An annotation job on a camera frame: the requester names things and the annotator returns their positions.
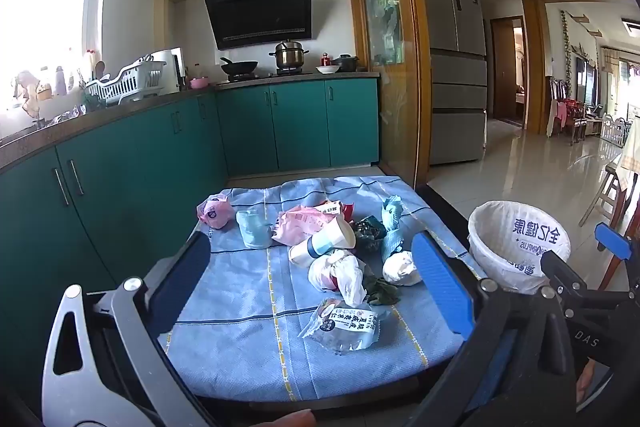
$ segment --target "refrigerator handle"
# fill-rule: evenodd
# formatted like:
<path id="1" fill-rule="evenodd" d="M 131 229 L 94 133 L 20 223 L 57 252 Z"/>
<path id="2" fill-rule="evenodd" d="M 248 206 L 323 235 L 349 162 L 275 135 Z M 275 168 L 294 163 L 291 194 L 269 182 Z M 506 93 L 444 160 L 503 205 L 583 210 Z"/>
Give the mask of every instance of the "refrigerator handle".
<path id="1" fill-rule="evenodd" d="M 462 12 L 462 6 L 460 5 L 460 0 L 456 0 L 456 7 L 458 8 L 459 12 Z"/>

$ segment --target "white trash bin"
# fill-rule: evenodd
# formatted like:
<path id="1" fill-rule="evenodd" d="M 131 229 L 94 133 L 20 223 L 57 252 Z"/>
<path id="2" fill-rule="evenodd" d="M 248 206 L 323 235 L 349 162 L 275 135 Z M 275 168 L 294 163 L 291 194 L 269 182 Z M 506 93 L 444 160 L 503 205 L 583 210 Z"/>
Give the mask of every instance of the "white trash bin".
<path id="1" fill-rule="evenodd" d="M 516 201 L 488 201 L 469 217 L 469 252 L 488 277 L 505 289 L 533 294 L 547 282 L 540 258 L 553 250 L 569 259 L 571 243 L 564 228 L 535 206 Z"/>

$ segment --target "white dish drying rack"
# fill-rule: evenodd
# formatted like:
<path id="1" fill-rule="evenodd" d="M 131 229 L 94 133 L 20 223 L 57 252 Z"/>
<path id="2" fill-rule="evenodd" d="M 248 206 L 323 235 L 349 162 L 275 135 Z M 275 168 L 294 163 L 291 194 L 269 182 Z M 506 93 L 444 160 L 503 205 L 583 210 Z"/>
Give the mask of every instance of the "white dish drying rack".
<path id="1" fill-rule="evenodd" d="M 139 60 L 135 64 L 120 70 L 117 78 L 109 80 L 109 75 L 94 80 L 84 86 L 87 94 L 104 100 L 106 105 L 131 100 L 141 100 L 145 96 L 155 95 L 162 89 L 160 79 L 166 62 L 157 60 Z"/>

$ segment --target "white bowl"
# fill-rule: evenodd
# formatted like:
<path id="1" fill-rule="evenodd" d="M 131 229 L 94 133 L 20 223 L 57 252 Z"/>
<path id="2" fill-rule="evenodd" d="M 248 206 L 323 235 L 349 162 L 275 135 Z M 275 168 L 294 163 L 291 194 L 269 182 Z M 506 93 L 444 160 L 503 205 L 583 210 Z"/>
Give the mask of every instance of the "white bowl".
<path id="1" fill-rule="evenodd" d="M 340 66 L 318 66 L 316 70 L 323 74 L 335 73 L 340 69 Z"/>

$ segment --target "gray refrigerator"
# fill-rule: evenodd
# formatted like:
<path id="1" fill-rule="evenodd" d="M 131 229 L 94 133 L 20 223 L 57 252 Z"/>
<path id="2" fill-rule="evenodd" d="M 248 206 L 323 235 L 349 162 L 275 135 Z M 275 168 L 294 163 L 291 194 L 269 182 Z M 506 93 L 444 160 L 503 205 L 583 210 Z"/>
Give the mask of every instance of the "gray refrigerator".
<path id="1" fill-rule="evenodd" d="M 479 0 L 425 0 L 431 48 L 432 165 L 484 152 L 486 47 Z"/>

